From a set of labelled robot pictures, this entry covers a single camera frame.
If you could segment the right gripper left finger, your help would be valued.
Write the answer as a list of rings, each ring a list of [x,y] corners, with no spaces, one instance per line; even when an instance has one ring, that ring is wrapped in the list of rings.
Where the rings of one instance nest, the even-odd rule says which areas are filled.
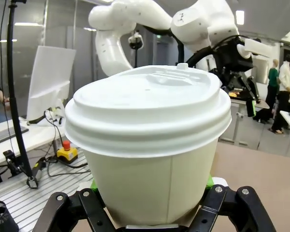
[[[71,232],[78,221],[85,219],[93,232],[124,232],[124,227],[115,228],[103,207],[97,190],[85,188],[71,196],[55,192],[48,199],[33,231]]]

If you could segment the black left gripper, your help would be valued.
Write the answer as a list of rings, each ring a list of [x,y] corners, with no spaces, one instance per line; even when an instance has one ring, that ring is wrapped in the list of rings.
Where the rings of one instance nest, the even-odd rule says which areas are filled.
[[[243,52],[238,48],[244,46],[244,41],[240,37],[228,37],[217,44],[217,69],[221,73],[221,88],[224,91],[232,91],[238,84],[241,73],[240,84],[242,91],[240,99],[246,102],[248,117],[256,115],[255,105],[260,103],[259,91],[256,80],[253,76],[247,77],[244,72],[253,68],[251,55],[243,57]]]

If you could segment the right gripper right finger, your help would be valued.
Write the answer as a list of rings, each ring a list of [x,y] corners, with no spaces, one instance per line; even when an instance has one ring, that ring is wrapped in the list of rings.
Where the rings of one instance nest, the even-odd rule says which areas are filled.
[[[209,177],[201,206],[186,231],[210,232],[219,216],[228,217],[237,232],[275,232],[265,207],[250,186],[232,190],[220,177]]]

